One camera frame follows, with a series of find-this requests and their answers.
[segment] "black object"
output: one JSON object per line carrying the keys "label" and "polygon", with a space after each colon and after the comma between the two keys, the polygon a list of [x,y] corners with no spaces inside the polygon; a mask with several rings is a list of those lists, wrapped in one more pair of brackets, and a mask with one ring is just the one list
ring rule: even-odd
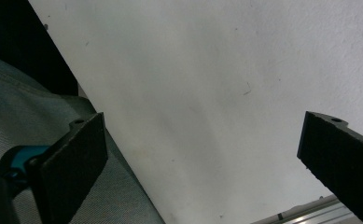
{"label": "black object", "polygon": [[27,0],[0,0],[0,60],[52,93],[77,95],[77,81],[45,27]]}
{"label": "black object", "polygon": [[19,223],[12,199],[27,187],[33,190],[44,224],[71,221],[103,171],[107,152],[103,113],[77,119],[70,127],[51,147],[14,147],[4,154],[0,223]]}
{"label": "black object", "polygon": [[298,158],[363,221],[363,136],[347,124],[306,112]]}

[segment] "gray cloth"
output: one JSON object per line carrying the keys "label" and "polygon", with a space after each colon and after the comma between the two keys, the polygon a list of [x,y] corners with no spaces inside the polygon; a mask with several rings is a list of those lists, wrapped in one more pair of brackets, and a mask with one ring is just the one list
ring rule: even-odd
{"label": "gray cloth", "polygon": [[[89,100],[52,94],[0,61],[0,158],[14,146],[52,145],[69,122],[92,113]],[[106,139],[108,162],[71,223],[163,223],[109,134]],[[30,190],[13,203],[21,223],[40,223]]]}

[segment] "scratch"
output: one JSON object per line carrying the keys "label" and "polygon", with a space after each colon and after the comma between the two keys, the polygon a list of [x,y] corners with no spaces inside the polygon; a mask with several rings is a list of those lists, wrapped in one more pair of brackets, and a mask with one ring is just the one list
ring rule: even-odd
{"label": "scratch", "polygon": [[245,92],[243,95],[247,95],[248,93],[251,92],[251,87],[250,87],[250,84],[248,84],[248,82],[247,82],[247,86],[248,86],[248,91]]}

